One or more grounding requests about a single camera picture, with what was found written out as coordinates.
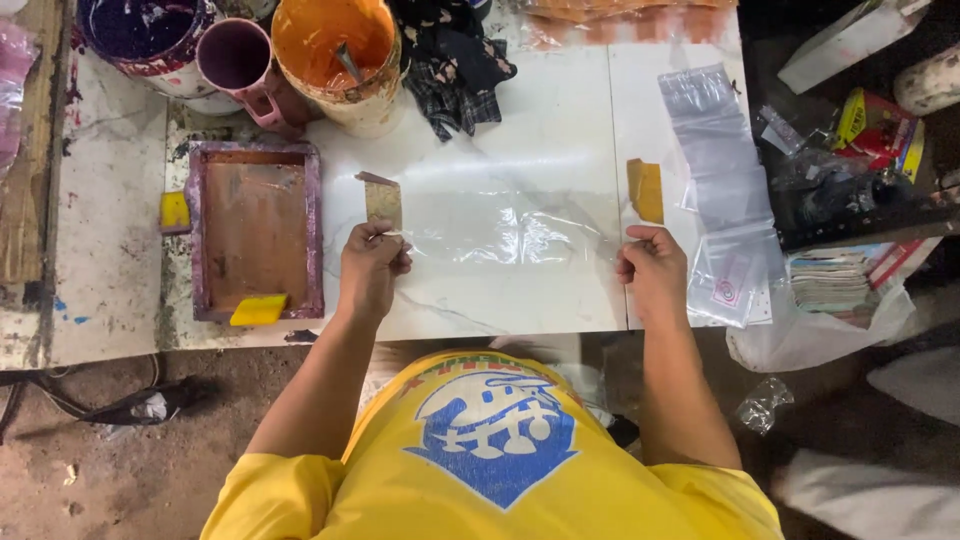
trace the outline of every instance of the white table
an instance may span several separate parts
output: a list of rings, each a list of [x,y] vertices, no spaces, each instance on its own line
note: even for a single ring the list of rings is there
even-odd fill
[[[516,44],[515,22],[499,22],[495,37]],[[418,247],[414,271],[398,281],[381,340],[639,328],[612,270],[623,230],[640,223],[628,202],[629,159],[661,165],[665,225],[695,253],[703,228],[695,214],[677,207],[689,175],[657,77],[722,61],[743,89],[735,15],[719,45],[512,47],[509,58],[519,72],[497,88],[503,122],[481,125],[473,139],[457,135],[441,144],[412,98],[399,127],[380,139],[352,138],[326,121],[309,126],[306,138],[323,162],[327,320],[337,303],[340,251],[350,228],[365,220],[363,185],[352,178],[360,170],[401,183],[404,229]],[[161,238],[157,231],[160,194],[186,179],[185,141],[262,140],[250,119],[184,113],[89,52],[72,51],[69,62],[70,85],[83,99],[66,111],[69,155],[54,187],[55,291],[40,313],[0,311],[3,334],[11,328],[17,334],[0,342],[0,368],[284,345],[305,341],[310,334],[303,331],[319,332],[325,320],[256,328],[194,321],[188,237]],[[483,229],[491,212],[508,202],[521,214],[560,218],[543,218],[567,237],[547,248],[555,260],[456,262],[438,255],[438,246],[489,236]],[[474,229],[464,225],[465,216]],[[446,243],[418,237],[426,231],[443,231]],[[763,291],[751,323],[769,322]]]

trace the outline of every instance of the white plastic bag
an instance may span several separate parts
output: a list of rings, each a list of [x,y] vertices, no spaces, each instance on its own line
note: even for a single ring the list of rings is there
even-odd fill
[[[868,330],[799,309],[789,286],[771,287],[770,309],[771,325],[727,329],[731,357],[759,373],[816,367],[890,339],[916,308],[900,284],[883,296]]]

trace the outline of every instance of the concrete floor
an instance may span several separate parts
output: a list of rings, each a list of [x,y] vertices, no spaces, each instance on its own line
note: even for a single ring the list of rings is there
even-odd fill
[[[730,414],[764,376],[729,358],[722,329],[696,335],[710,386]],[[601,341],[607,344],[604,353]],[[632,416],[642,332],[615,338],[590,334],[585,342],[588,361],[606,366],[611,408]],[[167,380],[212,378],[219,396],[189,415],[111,441],[103,440],[101,427],[72,421],[31,387],[0,447],[0,540],[198,538],[231,465],[306,351],[167,355]],[[852,357],[783,378],[804,403],[854,384],[865,365]],[[83,366],[61,381],[82,404],[100,406],[145,386],[150,373],[146,358],[126,358]],[[0,403],[7,391],[0,389]],[[78,477],[64,485],[69,465],[76,466]]]

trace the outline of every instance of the purple frame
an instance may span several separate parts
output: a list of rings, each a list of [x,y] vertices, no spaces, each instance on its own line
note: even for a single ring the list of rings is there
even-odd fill
[[[232,313],[210,309],[210,292],[205,287],[204,275],[204,164],[210,154],[230,152],[265,152],[302,154],[304,169],[303,192],[306,196],[306,278],[307,307],[284,309],[281,319],[323,319],[324,284],[323,242],[320,227],[320,154],[312,144],[261,144],[257,142],[190,142],[190,175],[183,194],[190,208],[191,280],[193,288],[193,318],[197,321],[226,322]]]

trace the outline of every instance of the yellow rubber block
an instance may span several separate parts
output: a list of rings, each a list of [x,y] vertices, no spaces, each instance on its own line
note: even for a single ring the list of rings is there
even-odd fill
[[[185,233],[190,230],[190,208],[182,191],[168,191],[160,197],[160,231]]]
[[[663,225],[660,166],[644,163],[643,160],[628,160],[627,184],[630,187],[630,202],[640,219]]]
[[[243,299],[230,317],[232,327],[272,325],[280,320],[280,313],[287,306],[286,294],[266,294]]]

